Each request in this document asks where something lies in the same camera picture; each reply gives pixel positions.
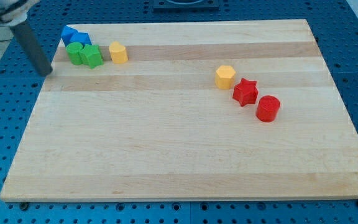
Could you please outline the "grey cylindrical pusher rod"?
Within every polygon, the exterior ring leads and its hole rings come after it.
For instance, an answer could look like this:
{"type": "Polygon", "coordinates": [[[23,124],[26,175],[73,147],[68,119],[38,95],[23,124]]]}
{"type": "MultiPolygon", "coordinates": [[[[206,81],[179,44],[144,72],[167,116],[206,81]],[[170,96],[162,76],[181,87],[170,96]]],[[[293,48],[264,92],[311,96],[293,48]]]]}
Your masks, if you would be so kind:
{"type": "Polygon", "coordinates": [[[22,47],[35,71],[42,77],[51,74],[51,62],[44,53],[41,45],[27,20],[10,27],[12,34],[22,47]]]}

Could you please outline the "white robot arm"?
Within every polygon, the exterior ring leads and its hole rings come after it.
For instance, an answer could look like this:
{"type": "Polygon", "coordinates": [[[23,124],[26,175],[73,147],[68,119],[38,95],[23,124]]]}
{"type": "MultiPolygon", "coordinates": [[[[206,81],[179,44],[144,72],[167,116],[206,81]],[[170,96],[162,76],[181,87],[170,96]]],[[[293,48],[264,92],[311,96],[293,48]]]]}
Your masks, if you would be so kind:
{"type": "Polygon", "coordinates": [[[28,11],[39,0],[0,0],[0,24],[8,26],[40,76],[52,73],[51,62],[28,22],[28,11]]]}

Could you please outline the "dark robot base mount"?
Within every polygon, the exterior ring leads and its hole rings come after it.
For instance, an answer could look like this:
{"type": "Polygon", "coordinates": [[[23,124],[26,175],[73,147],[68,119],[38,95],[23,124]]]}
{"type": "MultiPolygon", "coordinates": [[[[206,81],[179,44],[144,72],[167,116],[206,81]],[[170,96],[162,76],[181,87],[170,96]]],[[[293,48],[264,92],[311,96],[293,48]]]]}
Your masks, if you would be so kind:
{"type": "Polygon", "coordinates": [[[220,0],[152,0],[154,11],[219,9],[220,0]]]}

